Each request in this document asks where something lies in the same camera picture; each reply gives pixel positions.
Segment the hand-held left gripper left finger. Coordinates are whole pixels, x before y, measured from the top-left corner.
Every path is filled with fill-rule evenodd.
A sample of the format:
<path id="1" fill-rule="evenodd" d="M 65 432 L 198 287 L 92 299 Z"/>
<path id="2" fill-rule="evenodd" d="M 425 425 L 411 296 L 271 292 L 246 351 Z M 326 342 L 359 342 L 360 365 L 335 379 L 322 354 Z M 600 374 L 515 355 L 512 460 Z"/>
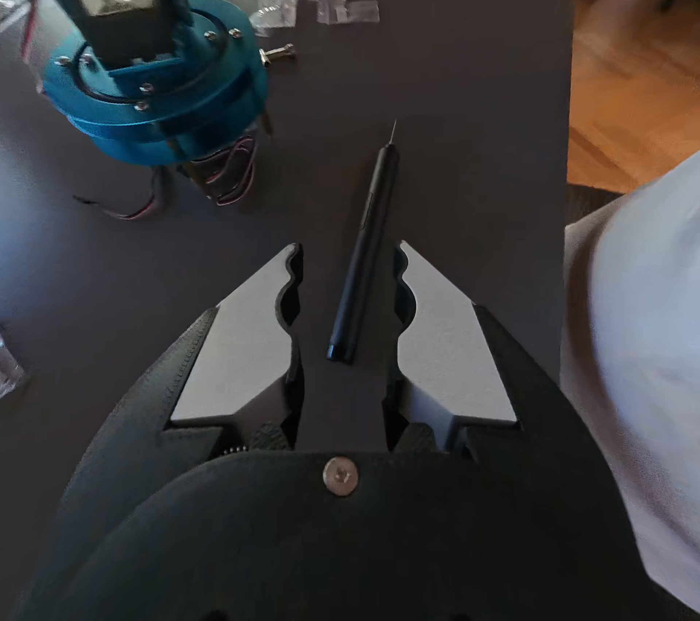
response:
<path id="1" fill-rule="evenodd" d="M 289 244 L 218 303 L 173 426 L 220 426 L 250 445 L 264 425 L 281 426 L 298 410 L 301 358 L 291 328 L 303 261 L 301 244 Z"/>

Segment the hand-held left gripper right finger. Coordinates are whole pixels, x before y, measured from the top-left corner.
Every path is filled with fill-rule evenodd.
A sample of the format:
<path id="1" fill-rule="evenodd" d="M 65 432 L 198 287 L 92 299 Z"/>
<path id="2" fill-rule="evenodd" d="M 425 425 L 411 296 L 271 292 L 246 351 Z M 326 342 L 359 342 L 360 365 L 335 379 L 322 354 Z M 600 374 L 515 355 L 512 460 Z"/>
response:
<path id="1" fill-rule="evenodd" d="M 426 424 L 440 451 L 465 427 L 517 427 L 473 301 L 407 241 L 393 259 L 400 328 L 382 402 L 389 449 L 409 424 Z"/>

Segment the black precision screwdriver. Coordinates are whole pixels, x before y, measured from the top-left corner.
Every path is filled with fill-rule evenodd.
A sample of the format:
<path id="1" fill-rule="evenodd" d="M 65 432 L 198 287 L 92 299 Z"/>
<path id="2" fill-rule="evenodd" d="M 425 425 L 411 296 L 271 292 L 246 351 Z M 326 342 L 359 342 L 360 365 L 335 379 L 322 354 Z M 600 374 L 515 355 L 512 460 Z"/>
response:
<path id="1" fill-rule="evenodd" d="M 377 153 L 374 163 L 361 222 L 328 342 L 326 358 L 333 363 L 354 363 L 400 160 L 396 146 L 397 123 L 398 120 L 395 119 L 389 140 Z"/>

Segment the person's white shirt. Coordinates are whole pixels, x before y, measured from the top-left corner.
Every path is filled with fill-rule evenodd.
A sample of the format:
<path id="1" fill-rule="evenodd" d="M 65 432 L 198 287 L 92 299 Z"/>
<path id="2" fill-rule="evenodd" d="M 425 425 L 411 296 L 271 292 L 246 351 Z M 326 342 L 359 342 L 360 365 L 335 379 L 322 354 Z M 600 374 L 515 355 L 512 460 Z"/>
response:
<path id="1" fill-rule="evenodd" d="M 699 619 L 699 153 L 565 227 L 559 386 L 668 619 Z"/>

